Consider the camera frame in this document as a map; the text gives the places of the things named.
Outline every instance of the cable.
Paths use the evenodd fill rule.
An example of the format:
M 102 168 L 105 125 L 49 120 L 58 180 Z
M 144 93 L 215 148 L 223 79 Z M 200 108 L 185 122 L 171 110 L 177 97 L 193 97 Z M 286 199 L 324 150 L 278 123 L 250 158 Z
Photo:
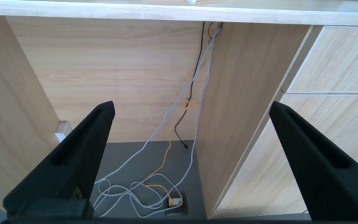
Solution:
M 208 37 L 209 37 L 210 40 L 212 39 L 212 37 L 211 37 L 211 34 L 209 34 L 209 30 L 211 29 L 212 24 L 214 24 L 214 22 L 211 22 L 211 24 L 209 25 L 208 30 L 207 30 L 208 31 Z
M 189 105 L 185 108 L 185 110 L 182 112 L 182 114 L 183 114 L 190 106 L 193 106 L 193 105 L 194 105 L 194 103 L 189 103 Z M 172 131 L 172 129 L 173 129 L 173 126 L 174 126 L 176 123 L 177 123 L 177 121 L 176 121 L 172 126 L 170 126 L 169 130 L 167 131 L 167 136 L 169 136 L 169 134 L 171 133 L 171 131 Z M 167 150 L 165 151 L 164 160 L 162 161 L 161 166 L 160 166 L 158 169 L 156 169 L 154 172 L 152 172 L 151 174 L 149 174 L 148 177 L 150 177 L 151 175 L 155 174 L 156 172 L 158 172 L 160 169 L 162 169 L 162 168 L 164 167 L 164 165 L 165 165 L 165 160 L 167 159 L 167 154 L 168 154 L 168 152 L 169 152 L 169 149 L 172 147 L 172 142 L 171 142 L 170 139 L 168 140 L 168 142 L 169 142 L 169 146 L 167 147 Z M 167 193 L 167 195 L 168 195 L 168 197 L 169 197 L 169 203 L 170 203 L 170 205 L 173 204 L 173 200 L 172 200 L 171 196 L 168 194 L 168 190 L 167 190 L 164 186 L 158 185 L 158 184 L 146 185 L 146 186 L 148 186 L 148 187 L 156 186 L 156 187 L 162 187 L 162 188 L 164 188 L 165 192 Z
M 199 52 L 199 54 L 198 54 L 198 59 L 197 59 L 197 63 L 196 63 L 196 68 L 195 68 L 195 70 L 194 70 L 193 78 L 194 78 L 194 76 L 196 75 L 197 68 L 198 68 L 198 63 L 200 62 L 201 53 L 202 53 L 202 51 L 203 51 L 204 28 L 205 28 L 205 22 L 203 22 L 203 28 L 202 28 L 202 30 L 201 30 L 200 52 Z M 189 105 L 189 102 L 190 102 L 190 100 L 191 100 L 192 95 L 193 95 L 193 82 L 191 82 L 191 86 L 190 86 L 190 96 L 189 96 L 189 98 L 187 99 L 188 102 L 186 103 L 186 107 Z M 178 136 L 179 141 L 183 144 L 183 146 L 184 146 L 186 149 L 188 149 L 188 146 L 181 140 L 181 138 L 180 138 L 180 136 L 179 136 L 179 134 L 178 134 L 178 131 L 177 131 L 177 126 L 179 125 L 180 121 L 182 121 L 183 117 L 186 115 L 186 112 L 187 112 L 187 111 L 185 110 L 185 112 L 182 114 L 182 116 L 181 116 L 181 118 L 179 119 L 179 121 L 176 123 L 174 130 L 175 130 L 175 134 Z
M 208 48 L 206 49 L 206 52 L 204 53 L 204 55 L 203 55 L 203 57 L 202 57 L 202 59 L 201 59 L 202 62 L 205 60 L 206 54 L 208 53 L 209 50 L 210 50 L 210 55 L 212 55 L 212 53 L 213 53 L 213 46 L 214 46 L 214 39 L 215 39 L 215 37 L 217 36 L 217 34 L 218 34 L 220 31 L 221 31 L 221 28 L 219 28 L 219 29 L 216 31 L 216 33 L 214 34 L 214 37 L 213 37 L 212 41 L 211 41 L 210 44 L 208 45 Z M 196 140 L 197 140 L 198 120 L 199 120 L 199 118 L 200 118 L 201 105 L 202 105 L 202 101 L 203 101 L 204 92 L 205 92 L 205 89 L 206 89 L 206 87 L 208 86 L 208 83 L 209 83 L 209 74 L 210 74 L 210 69 L 211 69 L 211 58 L 212 58 L 212 57 L 209 57 L 209 59 L 208 59 L 207 80 L 206 80 L 206 83 L 205 83 L 204 88 L 202 89 L 202 92 L 201 92 L 201 95 L 200 95 L 200 106 L 198 107 L 197 116 L 196 116 L 196 129 L 195 129 L 194 142 L 196 142 Z M 199 70 L 200 70 L 200 66 L 201 66 L 201 64 L 198 65 L 198 67 L 197 67 L 197 69 L 196 69 L 196 73 L 195 73 L 193 79 L 191 80 L 191 82 L 194 81 L 194 79 L 198 76 L 198 73 L 199 73 Z M 114 205 L 113 205 L 106 213 L 104 213 L 103 215 L 101 215 L 102 217 L 105 216 L 105 215 L 107 215 L 107 214 L 117 205 L 117 203 L 120 201 L 120 199 L 123 198 L 124 195 L 129 195 L 129 196 L 131 197 L 131 204 L 132 204 L 132 206 L 134 207 L 135 212 L 136 212 L 136 213 L 138 214 L 138 216 L 141 217 L 141 218 L 149 217 L 149 216 L 151 216 L 151 215 L 153 215 L 153 214 L 156 214 L 156 213 L 158 213 L 158 212 L 164 212 L 164 211 L 171 210 L 171 209 L 174 209 L 174 208 L 177 208 L 177 207 L 180 206 L 180 205 L 177 205 L 176 207 L 170 207 L 170 208 L 165 208 L 165 209 L 162 209 L 162 210 L 157 210 L 157 211 L 154 211 L 154 212 L 152 212 L 152 213 L 150 213 L 150 214 L 148 214 L 148 215 L 146 215 L 146 216 L 142 216 L 142 215 L 140 215 L 139 212 L 137 211 L 137 209 L 136 209 L 136 207 L 135 207 L 135 205 L 134 205 L 133 200 L 135 200 L 140 206 L 142 206 L 142 207 L 144 207 L 144 208 L 158 209 L 158 208 L 160 208 L 160 207 L 162 206 L 162 202 L 169 196 L 169 193 L 170 193 L 173 189 L 176 189 L 176 190 L 178 191 L 178 193 L 180 194 L 180 191 L 177 189 L 177 186 L 180 185 L 180 184 L 183 182 L 183 180 L 185 179 L 185 177 L 186 177 L 187 174 L 189 173 L 189 170 L 190 170 L 190 168 L 191 168 L 191 165 L 193 164 L 193 155 L 194 155 L 194 151 L 195 151 L 195 144 L 193 144 L 193 147 L 191 148 L 190 164 L 189 164 L 189 166 L 188 166 L 188 168 L 187 168 L 185 174 L 184 174 L 183 177 L 181 178 L 181 180 L 180 180 L 177 184 L 175 184 L 175 185 L 174 185 L 167 177 L 165 177 L 163 174 L 159 174 L 159 173 L 157 173 L 157 174 L 152 174 L 152 175 L 146 177 L 146 178 L 145 178 L 143 181 L 141 181 L 141 182 L 133 182 L 133 183 L 131 184 L 131 186 L 130 186 L 130 189 L 127 189 L 127 188 L 125 188 L 125 187 L 123 187 L 123 186 L 120 186 L 120 185 L 113 185 L 113 186 L 111 186 L 111 182 L 110 182 L 110 180 L 108 180 L 107 178 L 108 178 L 110 175 L 113 175 L 114 173 L 116 173 L 116 172 L 117 172 L 119 169 L 121 169 L 125 164 L 127 164 L 135 155 L 137 155 L 138 153 L 140 153 L 140 152 L 145 148 L 145 146 L 147 145 L 147 143 L 153 138 L 154 134 L 161 128 L 161 125 L 162 125 L 162 123 L 165 121 L 165 118 L 166 118 L 167 114 L 168 114 L 168 113 L 172 110 L 172 108 L 177 104 L 178 99 L 183 95 L 184 91 L 188 88 L 189 84 L 190 84 L 190 83 L 188 83 L 187 86 L 182 90 L 181 94 L 180 94 L 179 97 L 175 100 L 175 102 L 174 102 L 174 104 L 172 105 L 172 107 L 165 113 L 165 116 L 163 117 L 163 120 L 162 120 L 160 126 L 158 126 L 158 128 L 155 130 L 155 132 L 152 134 L 152 136 L 147 140 L 147 142 L 144 144 L 144 146 L 142 147 L 142 149 L 140 149 L 138 152 L 136 152 L 134 155 L 132 155 L 132 156 L 131 156 L 127 161 L 125 161 L 117 170 L 111 172 L 111 173 L 110 173 L 109 175 L 107 175 L 106 177 L 104 177 L 104 178 L 98 180 L 97 182 L 95 182 L 95 184 L 99 183 L 99 185 L 98 185 L 98 190 L 99 190 L 99 192 L 101 193 L 101 194 L 98 196 L 98 198 L 96 199 L 95 203 L 94 203 L 94 204 L 96 205 L 96 206 L 95 206 L 95 209 L 97 209 L 97 208 L 99 207 L 99 205 L 103 202 L 103 200 L 104 200 L 106 197 L 116 197 L 116 196 L 120 196 L 120 197 L 118 198 L 118 200 L 114 203 Z M 148 180 L 148 179 L 150 179 L 150 178 L 152 178 L 152 177 L 155 177 L 156 175 L 161 175 L 162 177 L 166 178 L 166 179 L 173 185 L 173 187 L 168 191 L 168 193 L 166 194 L 166 196 L 164 196 L 164 198 L 161 198 L 161 196 L 159 196 L 159 194 L 158 194 L 154 189 L 152 189 L 151 187 L 148 187 L 148 186 L 146 186 L 146 185 L 143 184 L 146 180 Z M 102 191 L 100 190 L 100 186 L 101 186 L 101 183 L 104 182 L 104 181 L 108 181 L 109 187 L 102 192 Z M 144 186 L 144 187 L 147 187 L 148 189 L 150 189 L 150 190 L 152 190 L 153 192 L 155 192 L 155 193 L 158 195 L 158 197 L 160 198 L 160 201 L 158 201 L 157 203 L 154 203 L 154 204 L 152 204 L 152 205 L 144 205 L 143 203 L 141 203 L 140 200 L 136 197 L 136 195 L 132 192 L 133 189 L 135 189 L 136 187 L 138 187 L 138 186 L 140 186 L 140 185 L 141 185 L 141 186 Z M 124 189 L 125 191 L 124 191 L 124 192 L 121 192 L 121 193 L 118 193 L 118 194 L 109 194 L 108 192 L 109 192 L 112 188 L 114 188 L 114 187 L 122 188 L 122 189 Z
M 160 185 L 160 184 L 144 184 L 144 186 L 146 186 L 146 187 L 161 187 L 162 189 L 164 189 L 165 193 L 167 193 L 168 198 L 169 198 L 169 201 L 172 202 L 172 198 L 171 198 L 171 196 L 168 194 L 168 190 L 167 190 L 164 186 L 162 186 L 162 185 Z

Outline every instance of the wooden board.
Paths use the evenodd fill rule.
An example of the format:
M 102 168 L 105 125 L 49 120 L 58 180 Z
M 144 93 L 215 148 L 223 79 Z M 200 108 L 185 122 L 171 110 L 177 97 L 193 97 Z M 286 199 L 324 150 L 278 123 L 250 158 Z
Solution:
M 286 94 L 281 102 L 292 107 L 358 162 L 358 96 Z M 269 120 L 215 217 L 305 210 L 306 205 Z
M 310 49 L 314 46 L 316 39 L 319 37 L 323 26 L 310 26 L 309 35 L 300 46 L 300 50 L 298 54 L 296 54 L 293 58 L 293 63 L 291 64 L 288 75 L 281 86 L 281 91 L 286 93 L 288 91 L 289 86 L 292 84 L 292 81 L 296 77 L 296 74 L 299 72 L 300 68 L 305 61 L 305 58 L 309 55 Z
M 245 149 L 308 28 L 232 23 L 219 34 L 196 145 L 207 216 L 247 157 Z
M 358 92 L 358 27 L 325 26 L 288 92 Z
M 202 22 L 8 21 L 60 120 L 74 128 L 96 105 L 113 100 L 116 117 L 109 142 L 146 141 L 192 76 L 200 51 Z M 193 87 L 194 100 L 205 82 L 205 68 Z M 185 103 L 179 103 L 154 141 L 177 140 L 166 132 L 184 109 Z M 194 138 L 195 109 L 178 126 L 182 139 Z
M 2 0 L 0 15 L 358 26 L 358 1 Z
M 0 206 L 57 144 L 57 115 L 4 17 L 0 17 Z

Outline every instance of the drawer front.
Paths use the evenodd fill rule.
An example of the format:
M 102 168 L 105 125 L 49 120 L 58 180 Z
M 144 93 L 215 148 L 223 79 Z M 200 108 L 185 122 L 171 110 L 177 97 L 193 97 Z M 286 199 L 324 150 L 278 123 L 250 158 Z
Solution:
M 358 96 L 284 95 L 292 107 L 358 162 Z M 306 210 L 269 120 L 215 217 L 301 213 Z
M 299 60 L 303 63 L 288 93 L 358 92 L 358 27 L 323 27 Z

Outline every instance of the yellow cable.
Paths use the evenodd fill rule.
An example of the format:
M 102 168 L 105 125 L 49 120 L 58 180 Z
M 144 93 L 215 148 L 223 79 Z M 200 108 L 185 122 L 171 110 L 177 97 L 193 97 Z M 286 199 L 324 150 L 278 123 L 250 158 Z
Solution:
M 159 185 L 159 184 L 143 184 L 143 185 L 144 185 L 144 186 L 148 186 L 148 187 L 161 187 L 161 188 L 163 188 L 163 189 L 165 190 L 165 192 L 167 193 L 167 195 L 168 195 L 169 202 L 172 203 L 172 198 L 171 198 L 171 196 L 168 194 L 168 190 L 167 190 L 164 186 Z
M 193 78 L 193 75 L 194 75 L 194 74 L 192 74 L 192 75 L 188 78 L 187 83 L 190 82 L 190 80 Z M 179 91 L 177 92 L 177 95 L 179 95 L 180 92 L 182 92 L 185 87 L 186 87 L 186 86 L 184 86 L 181 90 L 179 90 Z M 187 111 L 187 109 L 190 108 L 191 106 L 196 106 L 196 105 L 198 105 L 198 101 L 192 101 L 192 102 L 191 102 L 191 101 L 188 101 L 187 99 L 185 99 L 185 98 L 183 98 L 183 97 L 181 97 L 180 99 L 183 100 L 183 101 L 185 101 L 186 103 L 188 103 L 188 105 L 187 105 L 187 107 L 183 110 L 182 114 L 179 114 L 177 120 L 169 127 L 169 129 L 168 129 L 168 131 L 167 131 L 167 136 L 169 136 L 169 134 L 171 133 L 173 127 L 175 127 L 175 125 L 179 122 L 180 117 Z M 162 167 L 165 165 L 165 160 L 167 159 L 167 155 L 168 155 L 169 149 L 172 147 L 172 143 L 171 143 L 171 140 L 170 140 L 170 139 L 168 139 L 168 142 L 169 142 L 169 146 L 168 146 L 167 150 L 165 151 L 164 160 L 162 161 L 161 166 L 160 166 L 158 169 L 156 169 L 154 172 L 152 172 L 151 174 L 149 174 L 147 177 L 150 177 L 151 175 L 155 174 L 155 173 L 158 172 L 160 169 L 162 169 Z M 171 198 L 171 196 L 168 194 L 168 190 L 167 190 L 164 186 L 159 185 L 159 184 L 149 184 L 149 185 L 145 185 L 145 186 L 149 186 L 149 187 L 162 187 L 162 188 L 165 190 L 165 192 L 167 193 L 168 197 L 169 197 L 170 206 L 173 205 L 172 198 Z

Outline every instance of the light wood surface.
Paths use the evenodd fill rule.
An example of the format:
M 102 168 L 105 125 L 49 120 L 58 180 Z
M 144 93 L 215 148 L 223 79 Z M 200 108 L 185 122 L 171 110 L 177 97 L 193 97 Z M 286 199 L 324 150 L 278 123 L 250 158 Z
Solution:
M 358 1 L 0 0 L 0 15 L 358 26 Z
M 288 92 L 358 92 L 358 27 L 325 26 Z
M 316 39 L 319 37 L 323 26 L 310 26 L 309 35 L 306 37 L 303 44 L 300 46 L 300 50 L 298 54 L 296 54 L 293 58 L 293 63 L 288 68 L 288 75 L 285 78 L 283 85 L 281 86 L 281 90 L 286 93 L 288 91 L 289 86 L 292 84 L 292 81 L 295 79 L 296 74 L 299 72 L 305 58 L 309 55 L 310 49 L 314 46 Z
M 146 141 L 192 76 L 200 51 L 202 22 L 8 21 L 60 120 L 74 128 L 96 105 L 113 100 L 116 116 L 109 142 Z M 194 100 L 205 82 L 205 68 L 193 87 Z M 184 109 L 185 103 L 179 103 L 154 141 L 177 140 L 174 133 L 167 138 L 166 132 Z M 178 126 L 182 139 L 194 138 L 195 109 L 190 108 Z
M 58 144 L 58 123 L 9 24 L 0 17 L 0 206 Z
M 232 23 L 219 34 L 196 145 L 207 216 L 247 156 L 245 148 L 308 28 Z
M 358 162 L 358 96 L 286 94 L 281 102 L 292 107 Z M 306 205 L 269 120 L 215 217 L 305 210 Z

